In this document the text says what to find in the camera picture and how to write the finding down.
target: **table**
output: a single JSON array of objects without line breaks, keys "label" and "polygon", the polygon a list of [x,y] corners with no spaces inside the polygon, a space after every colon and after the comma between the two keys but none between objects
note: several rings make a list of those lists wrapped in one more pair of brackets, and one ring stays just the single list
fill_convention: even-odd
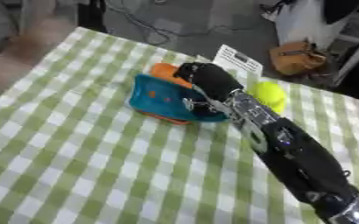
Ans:
[{"label": "table", "polygon": [[[72,32],[0,96],[0,223],[317,222],[232,126],[175,126],[128,106],[135,74],[192,60]],[[278,83],[289,96],[285,116],[331,149],[359,187],[355,101]]]}]

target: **tennis ball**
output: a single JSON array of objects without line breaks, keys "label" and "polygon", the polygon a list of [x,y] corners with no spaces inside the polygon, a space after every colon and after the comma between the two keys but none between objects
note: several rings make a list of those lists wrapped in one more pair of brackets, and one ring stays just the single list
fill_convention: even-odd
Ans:
[{"label": "tennis ball", "polygon": [[285,91],[276,83],[258,82],[248,92],[278,114],[285,109]]}]

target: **floor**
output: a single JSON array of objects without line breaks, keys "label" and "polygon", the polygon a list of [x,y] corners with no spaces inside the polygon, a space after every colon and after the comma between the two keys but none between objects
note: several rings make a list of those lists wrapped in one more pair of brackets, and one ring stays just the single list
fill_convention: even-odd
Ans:
[{"label": "floor", "polygon": [[[108,1],[121,6],[120,0]],[[275,73],[268,51],[277,45],[276,32],[274,24],[260,16],[258,3],[254,0],[167,0],[164,5],[156,5],[152,0],[125,1],[137,18],[177,33],[204,32],[217,25],[243,28],[241,31],[214,29],[209,35],[197,37],[170,35],[171,41],[162,47],[212,59],[219,47],[226,44],[264,64],[266,73]],[[108,10],[104,21],[109,32],[116,36],[148,43],[162,40],[156,33],[140,30],[116,11]]]}]

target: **black cable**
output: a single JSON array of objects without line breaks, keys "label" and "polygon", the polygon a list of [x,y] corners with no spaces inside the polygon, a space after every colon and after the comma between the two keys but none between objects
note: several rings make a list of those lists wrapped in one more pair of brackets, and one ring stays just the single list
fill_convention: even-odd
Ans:
[{"label": "black cable", "polygon": [[217,29],[227,29],[227,30],[232,31],[232,32],[254,30],[254,26],[233,28],[233,27],[228,26],[228,25],[216,25],[216,26],[213,26],[213,27],[207,29],[206,31],[196,31],[196,32],[189,32],[189,33],[177,33],[175,31],[170,31],[170,30],[167,30],[167,29],[162,29],[162,28],[155,27],[154,25],[149,24],[148,22],[136,17],[126,7],[124,0],[120,1],[120,4],[121,4],[120,7],[114,6],[112,4],[111,0],[106,0],[106,4],[108,5],[109,10],[116,11],[116,12],[119,12],[119,13],[123,14],[126,17],[126,19],[130,23],[135,25],[138,29],[140,29],[141,27],[144,27],[145,29],[149,29],[149,30],[155,32],[161,38],[164,39],[164,40],[162,40],[161,42],[158,42],[158,43],[150,43],[146,39],[146,37],[142,35],[142,37],[144,39],[144,42],[146,42],[146,43],[148,43],[150,45],[154,45],[154,46],[161,46],[161,45],[164,45],[164,44],[170,42],[171,41],[170,36],[168,36],[167,34],[171,34],[171,35],[177,36],[179,38],[192,38],[192,37],[199,37],[199,36],[208,36],[209,34],[211,34],[211,32],[213,32],[214,30],[217,30]]}]

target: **orange toy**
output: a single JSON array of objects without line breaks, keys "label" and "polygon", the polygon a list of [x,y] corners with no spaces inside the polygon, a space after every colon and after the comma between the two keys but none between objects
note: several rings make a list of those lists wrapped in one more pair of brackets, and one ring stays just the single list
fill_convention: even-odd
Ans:
[{"label": "orange toy", "polygon": [[165,81],[170,81],[172,83],[178,84],[185,88],[192,88],[192,84],[181,78],[174,78],[175,72],[177,72],[178,68],[176,66],[172,66],[167,63],[156,63],[150,71],[152,76],[160,78]]}]

